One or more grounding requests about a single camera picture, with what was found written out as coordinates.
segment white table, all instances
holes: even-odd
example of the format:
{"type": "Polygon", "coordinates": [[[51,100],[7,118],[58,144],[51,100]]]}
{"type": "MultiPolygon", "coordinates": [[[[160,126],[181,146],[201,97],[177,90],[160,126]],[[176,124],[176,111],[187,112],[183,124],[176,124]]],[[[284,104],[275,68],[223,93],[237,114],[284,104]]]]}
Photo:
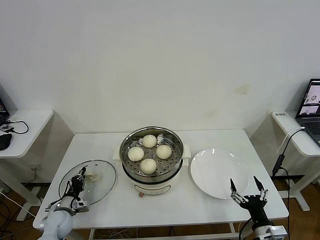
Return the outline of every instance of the white table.
{"type": "MultiPolygon", "coordinates": [[[[280,128],[287,134],[289,131],[295,128],[301,127],[296,121],[296,111],[274,111],[272,113],[273,119],[280,126],[280,128]]],[[[295,134],[291,140],[293,145],[305,157],[320,157],[320,146],[309,136],[305,131],[301,131],[295,134]]],[[[290,180],[290,198],[295,198],[303,211],[310,211],[310,208],[301,194],[301,190],[304,189],[311,182],[316,180],[320,176],[320,169],[314,168],[310,170],[303,178],[297,183],[290,180]]],[[[285,199],[288,197],[288,191],[279,191],[280,196],[285,199]]]]}
{"type": "MultiPolygon", "coordinates": [[[[264,187],[269,189],[268,203],[265,206],[268,218],[281,219],[288,216],[284,202],[242,129],[176,133],[189,145],[192,156],[207,148],[222,148],[240,156],[251,174],[245,194],[258,193],[252,177],[257,176],[264,187]]],[[[128,133],[75,135],[36,215],[33,227],[40,227],[41,220],[46,216],[45,208],[50,202],[59,199],[59,184],[64,175],[75,165],[88,160],[112,163],[117,171],[117,184],[107,197],[92,205],[89,212],[73,217],[74,229],[196,225],[241,222],[249,219],[248,211],[239,207],[233,200],[217,199],[198,189],[189,175],[188,167],[182,168],[179,182],[169,192],[159,196],[139,197],[122,167],[112,161],[115,148],[127,135],[128,133]]]]}
{"type": "MultiPolygon", "coordinates": [[[[11,114],[9,120],[12,122],[25,121],[29,126],[29,131],[25,134],[12,133],[10,146],[7,149],[0,151],[0,159],[18,159],[23,157],[54,113],[51,109],[13,110],[9,112],[11,114]]],[[[11,125],[17,132],[26,130],[26,126],[21,122],[12,123],[11,125]]],[[[2,165],[0,165],[0,180],[27,201],[23,205],[25,209],[29,210],[32,206],[40,206],[41,201],[37,198],[40,187],[34,187],[32,191],[29,191],[15,178],[15,176],[9,174],[6,171],[5,166],[2,165]]],[[[28,213],[22,209],[16,219],[18,221],[23,221],[27,214],[28,213]]]]}

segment glass lid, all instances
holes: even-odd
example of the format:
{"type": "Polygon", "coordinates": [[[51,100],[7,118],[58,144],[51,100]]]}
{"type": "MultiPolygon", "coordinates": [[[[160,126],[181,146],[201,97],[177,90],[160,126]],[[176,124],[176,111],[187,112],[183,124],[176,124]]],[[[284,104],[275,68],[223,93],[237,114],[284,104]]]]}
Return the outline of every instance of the glass lid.
{"type": "Polygon", "coordinates": [[[80,163],[72,168],[62,179],[59,186],[60,198],[64,195],[67,184],[70,179],[76,176],[79,171],[86,167],[84,174],[84,194],[90,205],[93,205],[103,199],[110,193],[116,183],[116,170],[109,162],[103,160],[90,160],[80,163]]]}

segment laptop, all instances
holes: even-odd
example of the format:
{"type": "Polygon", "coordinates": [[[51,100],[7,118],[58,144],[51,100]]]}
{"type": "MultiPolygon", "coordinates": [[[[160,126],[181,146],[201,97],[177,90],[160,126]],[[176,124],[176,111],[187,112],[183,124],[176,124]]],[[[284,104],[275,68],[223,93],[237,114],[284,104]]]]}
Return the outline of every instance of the laptop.
{"type": "Polygon", "coordinates": [[[310,80],[295,119],[320,145],[320,79],[310,80]]]}
{"type": "Polygon", "coordinates": [[[6,121],[10,116],[10,113],[6,109],[4,103],[0,99],[0,126],[6,121]]]}

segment steamed bun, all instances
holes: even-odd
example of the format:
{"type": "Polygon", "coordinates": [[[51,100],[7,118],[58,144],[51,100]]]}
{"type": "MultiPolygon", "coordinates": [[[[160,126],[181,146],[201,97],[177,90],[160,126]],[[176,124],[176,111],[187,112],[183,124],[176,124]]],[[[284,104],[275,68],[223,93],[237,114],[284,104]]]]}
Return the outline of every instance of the steamed bun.
{"type": "Polygon", "coordinates": [[[141,162],[141,171],[146,175],[153,174],[157,169],[157,163],[151,158],[147,158],[141,162]]]}
{"type": "Polygon", "coordinates": [[[129,149],[128,157],[131,161],[137,162],[144,158],[145,152],[142,150],[141,147],[134,146],[133,148],[129,149]]]}
{"type": "Polygon", "coordinates": [[[145,135],[142,138],[142,145],[146,148],[152,148],[157,144],[157,138],[153,135],[145,135]]]}
{"type": "Polygon", "coordinates": [[[167,159],[171,156],[171,148],[168,145],[160,145],[156,149],[156,155],[160,159],[167,159]]]}

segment wall outlet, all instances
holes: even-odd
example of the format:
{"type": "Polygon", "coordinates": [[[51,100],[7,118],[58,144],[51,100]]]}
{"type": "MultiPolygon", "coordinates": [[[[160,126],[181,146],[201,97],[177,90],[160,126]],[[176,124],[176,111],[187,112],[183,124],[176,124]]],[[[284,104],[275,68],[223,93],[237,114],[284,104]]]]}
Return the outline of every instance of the wall outlet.
{"type": "Polygon", "coordinates": [[[37,171],[39,171],[41,169],[40,164],[28,164],[28,166],[31,170],[36,169],[37,171]]]}

